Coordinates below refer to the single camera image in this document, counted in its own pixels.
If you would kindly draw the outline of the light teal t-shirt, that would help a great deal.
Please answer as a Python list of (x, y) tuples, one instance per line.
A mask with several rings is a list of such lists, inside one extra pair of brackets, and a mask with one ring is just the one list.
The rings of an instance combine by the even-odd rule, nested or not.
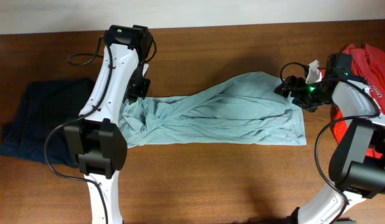
[(147, 97), (125, 103), (119, 129), (129, 147), (232, 143), (304, 146), (304, 116), (274, 92), (279, 78), (251, 72), (190, 96)]

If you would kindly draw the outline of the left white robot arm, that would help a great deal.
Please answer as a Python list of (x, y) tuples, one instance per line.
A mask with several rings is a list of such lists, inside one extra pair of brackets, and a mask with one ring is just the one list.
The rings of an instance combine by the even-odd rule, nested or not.
[(87, 180), (93, 223), (122, 223), (118, 178), (128, 144), (119, 128), (122, 104), (144, 98), (149, 51), (155, 42), (147, 27), (112, 25), (101, 38), (98, 78), (77, 121), (64, 127), (74, 162)]

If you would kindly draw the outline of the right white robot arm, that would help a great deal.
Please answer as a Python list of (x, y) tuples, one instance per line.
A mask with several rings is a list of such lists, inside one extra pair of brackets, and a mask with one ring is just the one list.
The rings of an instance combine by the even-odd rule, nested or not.
[(297, 207), (286, 223), (349, 223), (341, 219), (347, 210), (385, 194), (385, 114), (370, 94), (369, 81), (352, 72), (352, 62), (350, 54), (331, 54), (325, 72), (319, 70), (315, 60), (301, 66), (303, 78), (282, 78), (274, 90), (309, 112), (323, 105), (338, 107), (342, 118), (324, 126), (319, 137), (338, 123), (347, 125), (330, 159), (328, 174), (320, 166), (319, 140), (315, 141), (315, 164), (325, 186), (308, 204)]

